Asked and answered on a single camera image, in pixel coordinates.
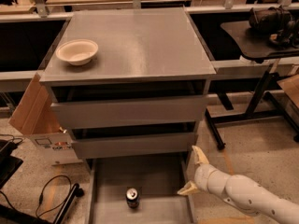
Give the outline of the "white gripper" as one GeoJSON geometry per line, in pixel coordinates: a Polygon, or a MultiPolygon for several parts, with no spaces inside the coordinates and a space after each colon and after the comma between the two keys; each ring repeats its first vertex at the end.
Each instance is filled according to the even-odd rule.
{"type": "Polygon", "coordinates": [[[195,171],[195,183],[193,181],[187,182],[184,187],[178,191],[178,195],[188,196],[202,190],[220,197],[224,191],[225,173],[209,164],[205,153],[200,147],[192,146],[192,150],[194,163],[200,165],[195,171]]]}

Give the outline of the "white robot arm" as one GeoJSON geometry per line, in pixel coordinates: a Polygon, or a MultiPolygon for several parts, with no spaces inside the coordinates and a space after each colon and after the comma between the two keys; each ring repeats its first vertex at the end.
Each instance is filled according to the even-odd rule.
{"type": "Polygon", "coordinates": [[[188,196],[201,191],[215,195],[248,216],[271,217],[279,224],[299,224],[299,205],[279,198],[244,175],[229,175],[211,165],[198,146],[192,147],[197,165],[194,179],[178,191],[188,196]]]}

